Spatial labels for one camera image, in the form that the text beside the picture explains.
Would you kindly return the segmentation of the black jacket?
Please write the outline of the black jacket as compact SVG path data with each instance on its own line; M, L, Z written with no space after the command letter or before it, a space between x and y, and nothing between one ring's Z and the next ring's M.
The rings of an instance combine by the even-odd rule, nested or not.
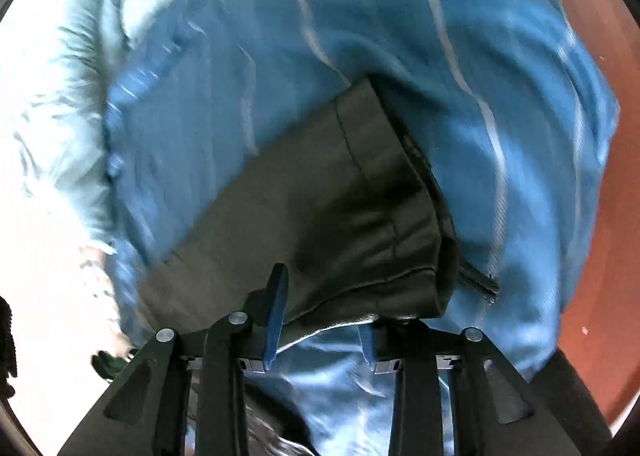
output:
M138 288L141 322L183 333L255 303L288 269L281 341L434 319L454 288L495 299L460 253L431 166L371 76L271 142Z

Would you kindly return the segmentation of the blue striped bed sheet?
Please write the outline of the blue striped bed sheet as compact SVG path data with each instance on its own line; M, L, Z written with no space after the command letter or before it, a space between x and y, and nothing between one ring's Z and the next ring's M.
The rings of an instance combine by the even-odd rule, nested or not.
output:
M599 455L612 436L559 349L617 124L560 0L2 0L12 180L54 245L104 254L83 455ZM466 284L434 319L280 338L244 372L244 305L148 327L138 288L267 146L362 79L431 166ZM401 368L374 375L358 326Z

